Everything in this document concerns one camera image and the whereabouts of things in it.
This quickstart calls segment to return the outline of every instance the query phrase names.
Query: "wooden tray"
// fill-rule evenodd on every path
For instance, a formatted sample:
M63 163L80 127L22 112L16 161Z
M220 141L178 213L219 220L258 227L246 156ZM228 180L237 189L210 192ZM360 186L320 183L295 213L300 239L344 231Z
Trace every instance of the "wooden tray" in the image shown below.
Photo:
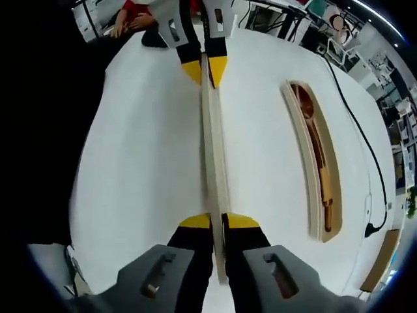
M320 171L318 165L320 162L316 159L317 156L314 150L313 140L301 110L300 102L293 91L293 85L303 88L311 99L314 111L312 121L319 138L321 158L326 164L325 168L321 168ZM308 196L309 234L313 238L325 243L336 236L342 226L339 169L330 132L320 105L308 84L287 82L282 86L281 91L293 120L304 163ZM331 218L328 219L327 224L325 223L323 197L326 199L330 197L331 199Z

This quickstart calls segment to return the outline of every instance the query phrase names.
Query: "red shirt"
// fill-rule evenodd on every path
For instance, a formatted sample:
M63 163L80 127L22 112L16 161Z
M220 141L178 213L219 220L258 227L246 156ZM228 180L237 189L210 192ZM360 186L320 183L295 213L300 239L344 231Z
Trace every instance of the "red shirt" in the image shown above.
M126 2L124 3L122 10L126 10L128 11L128 17L126 19L127 23L130 23L131 21L134 20L134 18L139 14L139 13L147 13L149 15L150 14L149 10L148 10L148 6L147 5L140 5L137 3L134 3L132 0L126 0Z

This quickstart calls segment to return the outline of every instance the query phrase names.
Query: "wooden board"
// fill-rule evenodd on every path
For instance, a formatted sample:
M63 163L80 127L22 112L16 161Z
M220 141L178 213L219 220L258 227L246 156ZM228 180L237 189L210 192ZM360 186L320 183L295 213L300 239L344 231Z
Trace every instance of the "wooden board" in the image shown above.
M389 266L394 250L399 240L399 230L388 230L384 242L372 269L367 275L364 283L360 286L362 291L372 292L381 280L386 268Z
M324 227L324 207L321 195L321 181L319 169L315 160L315 153L311 137L308 132L303 113L300 109L297 97L291 88L291 84L295 83L302 86L314 107L314 123L320 137L321 147L326 159L326 167L329 172L329 185L332 188L332 218L331 230L326 231ZM308 193L308 217L309 217L309 234L322 242L327 242L336 236L342 226L342 207L341 207L341 187L339 178L338 162L334 152L332 139L328 130L326 120L320 109L319 102L311 90L309 85L302 82L287 82L281 88L289 113L293 120L296 135L300 145L302 160L304 163L304 171L306 174L306 188Z
M207 179L205 207L211 216L219 282L225 284L227 277L222 213L230 211L229 191L225 170L220 98L218 89L213 88L211 84L208 59L205 53L202 55L201 69L201 113L203 116L205 174Z

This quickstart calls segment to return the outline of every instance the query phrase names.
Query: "white tabletop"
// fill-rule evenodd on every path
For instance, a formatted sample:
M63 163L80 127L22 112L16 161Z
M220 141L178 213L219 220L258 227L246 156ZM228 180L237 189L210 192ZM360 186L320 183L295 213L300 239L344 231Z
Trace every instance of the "white tabletop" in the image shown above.
M121 267L152 245L167 243L181 220L203 210L199 88L182 71L175 50L145 48L141 36L134 35L107 69L74 187L72 238L94 292L114 284ZM357 268L369 219L366 203L374 225L384 216L371 155L319 56L243 29L227 40L227 51L220 98L231 209L256 219L273 245L287 247L318 271L324 286L342 293ZM388 201L395 201L391 147L378 107L351 77L334 70L377 155ZM336 151L343 227L325 244L308 235L300 149L280 93L285 80L310 84ZM390 221L389 213L384 230ZM383 237L382 230L365 240L373 242L368 265ZM214 277L205 310L232 312L225 290Z

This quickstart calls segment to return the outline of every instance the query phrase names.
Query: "hand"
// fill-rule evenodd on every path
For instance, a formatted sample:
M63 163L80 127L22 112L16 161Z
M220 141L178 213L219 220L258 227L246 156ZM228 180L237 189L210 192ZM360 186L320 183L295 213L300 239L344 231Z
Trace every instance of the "hand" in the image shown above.
M146 13L139 13L133 21L128 24L129 29L140 29L153 23L155 19Z
M110 36L112 36L113 38L119 38L120 35L123 33L123 30L124 30L123 24L121 25L115 24L115 26L111 30Z

